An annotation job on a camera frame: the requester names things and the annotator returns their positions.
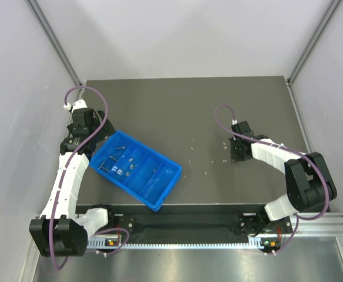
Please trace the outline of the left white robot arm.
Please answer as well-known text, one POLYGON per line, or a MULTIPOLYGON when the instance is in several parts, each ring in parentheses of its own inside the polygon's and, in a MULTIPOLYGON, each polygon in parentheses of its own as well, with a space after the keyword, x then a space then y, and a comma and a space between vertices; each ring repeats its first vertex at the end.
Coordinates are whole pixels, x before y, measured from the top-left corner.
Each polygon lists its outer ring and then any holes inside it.
POLYGON ((114 134, 107 120, 103 129, 87 144, 74 150, 100 125, 105 114, 88 107, 83 99, 68 105, 72 111, 69 136, 60 144, 59 164, 49 200, 38 219, 33 219, 29 232, 43 257, 82 256, 88 240, 109 222, 109 208, 93 206, 81 216, 76 204, 83 175, 98 142, 114 134))

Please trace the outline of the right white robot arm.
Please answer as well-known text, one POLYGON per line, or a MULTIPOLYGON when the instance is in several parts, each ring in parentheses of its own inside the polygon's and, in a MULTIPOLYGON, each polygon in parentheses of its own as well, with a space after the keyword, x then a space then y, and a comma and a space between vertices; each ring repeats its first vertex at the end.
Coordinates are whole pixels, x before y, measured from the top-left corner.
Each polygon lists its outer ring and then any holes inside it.
POLYGON ((246 121, 233 120, 231 130, 234 132, 230 138, 232 161, 259 160, 285 176, 286 194, 256 213, 260 230, 299 212, 320 206, 326 210, 325 204, 336 199, 337 189, 322 154, 291 152, 264 135, 256 136, 246 121))

